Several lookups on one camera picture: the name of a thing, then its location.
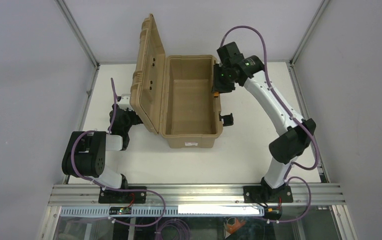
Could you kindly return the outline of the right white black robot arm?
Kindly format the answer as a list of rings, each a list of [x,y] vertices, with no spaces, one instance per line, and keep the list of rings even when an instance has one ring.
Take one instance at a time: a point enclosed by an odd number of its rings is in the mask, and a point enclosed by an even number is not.
[[[285,179],[291,165],[309,147],[316,129],[312,119],[305,120],[280,98],[272,82],[266,77],[256,80],[258,73],[266,74],[263,62],[256,56],[244,57],[236,43],[223,44],[217,49],[220,63],[213,66],[212,93],[215,97],[230,93],[238,84],[244,87],[260,104],[272,121],[278,137],[269,144],[272,160],[260,187],[248,191],[249,196],[268,198],[285,189]]]

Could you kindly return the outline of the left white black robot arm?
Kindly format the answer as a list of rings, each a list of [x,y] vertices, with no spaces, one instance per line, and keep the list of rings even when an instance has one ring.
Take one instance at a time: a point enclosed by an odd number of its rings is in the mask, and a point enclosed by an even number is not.
[[[126,176],[106,165],[107,152],[125,151],[129,131],[142,120],[130,106],[113,105],[106,131],[72,132],[63,155],[61,169],[65,175],[90,181],[105,189],[129,189]]]

